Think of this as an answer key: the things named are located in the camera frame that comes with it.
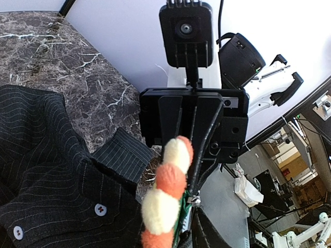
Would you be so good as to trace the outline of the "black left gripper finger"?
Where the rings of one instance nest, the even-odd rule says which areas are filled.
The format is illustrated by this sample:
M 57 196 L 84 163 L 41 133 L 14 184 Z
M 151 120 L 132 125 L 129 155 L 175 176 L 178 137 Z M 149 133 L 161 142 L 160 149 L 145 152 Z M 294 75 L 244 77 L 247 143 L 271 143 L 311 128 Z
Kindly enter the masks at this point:
M 191 231 L 195 248 L 231 248 L 201 208 L 194 211 Z

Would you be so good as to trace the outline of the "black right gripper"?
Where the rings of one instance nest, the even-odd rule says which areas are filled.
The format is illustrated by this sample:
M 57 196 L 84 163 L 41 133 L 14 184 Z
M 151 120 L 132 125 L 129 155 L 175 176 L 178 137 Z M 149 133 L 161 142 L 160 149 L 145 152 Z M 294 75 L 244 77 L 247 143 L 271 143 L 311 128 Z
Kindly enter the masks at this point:
M 140 126 L 146 145 L 162 146 L 178 135 L 191 140 L 187 191 L 195 195 L 203 160 L 236 162 L 246 139 L 249 97 L 238 89 L 148 88 L 140 94 Z

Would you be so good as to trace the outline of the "dark pinstriped garment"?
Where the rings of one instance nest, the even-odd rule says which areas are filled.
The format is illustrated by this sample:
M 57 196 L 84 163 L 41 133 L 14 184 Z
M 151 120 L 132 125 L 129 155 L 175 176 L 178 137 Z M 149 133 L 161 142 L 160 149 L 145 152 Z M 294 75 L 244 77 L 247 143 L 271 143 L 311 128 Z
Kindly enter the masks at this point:
M 90 153 L 61 94 L 1 87 L 1 247 L 140 247 L 152 151 L 123 129 Z

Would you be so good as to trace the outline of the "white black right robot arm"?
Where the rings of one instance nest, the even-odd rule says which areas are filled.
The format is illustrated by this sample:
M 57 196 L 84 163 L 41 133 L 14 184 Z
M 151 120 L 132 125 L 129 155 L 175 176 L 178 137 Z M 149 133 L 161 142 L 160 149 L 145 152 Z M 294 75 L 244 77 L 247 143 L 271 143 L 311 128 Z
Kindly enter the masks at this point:
M 243 35 L 226 33 L 219 41 L 220 89 L 149 88 L 140 94 L 141 133 L 147 146 L 165 146 L 179 135 L 192 142 L 190 195 L 218 164 L 237 161 L 250 117 L 283 105 L 303 83 L 282 55 L 267 66 Z

